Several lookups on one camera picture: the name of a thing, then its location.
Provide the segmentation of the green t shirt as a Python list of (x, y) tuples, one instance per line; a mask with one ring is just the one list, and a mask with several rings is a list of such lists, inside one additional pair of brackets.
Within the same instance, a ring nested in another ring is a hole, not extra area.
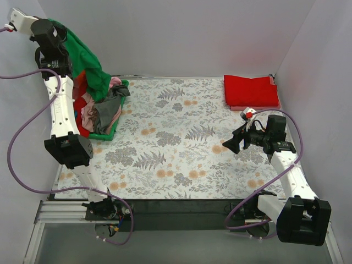
[(73, 78), (85, 73), (86, 92), (96, 102), (104, 99), (108, 94), (111, 75), (104, 72), (102, 65), (93, 52), (69, 28), (58, 21), (49, 19), (62, 39), (62, 44), (69, 53), (72, 63)]

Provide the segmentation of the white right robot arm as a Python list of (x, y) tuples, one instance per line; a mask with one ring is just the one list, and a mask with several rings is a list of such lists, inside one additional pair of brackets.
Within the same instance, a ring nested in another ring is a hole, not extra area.
[(286, 201), (282, 202), (274, 193), (265, 191), (266, 185), (263, 185), (235, 206), (225, 220), (229, 221), (241, 206), (256, 199), (249, 204), (249, 213), (258, 219), (266, 215), (273, 221), (281, 242), (323, 245), (331, 206), (328, 201), (319, 199), (310, 188), (299, 166), (302, 154), (297, 153), (293, 143), (286, 140), (288, 115), (269, 115), (266, 127), (257, 129), (255, 114), (253, 109), (243, 111), (241, 117), (245, 123), (233, 131), (232, 139), (224, 142), (223, 146), (235, 154), (239, 153), (241, 142), (244, 149), (250, 145), (261, 147), (278, 173), (275, 179), (281, 182)]

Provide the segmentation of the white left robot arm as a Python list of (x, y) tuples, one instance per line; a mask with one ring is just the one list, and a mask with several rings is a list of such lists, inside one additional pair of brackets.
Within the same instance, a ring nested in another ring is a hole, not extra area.
[(15, 31), (29, 35), (39, 45), (36, 61), (48, 92), (52, 121), (51, 137), (44, 141), (45, 149), (79, 178), (89, 199), (84, 206), (103, 219), (113, 219), (117, 207), (92, 165), (91, 141), (80, 135), (76, 125), (72, 63), (61, 35), (48, 19), (26, 15), (17, 8), (11, 9), (9, 23)]

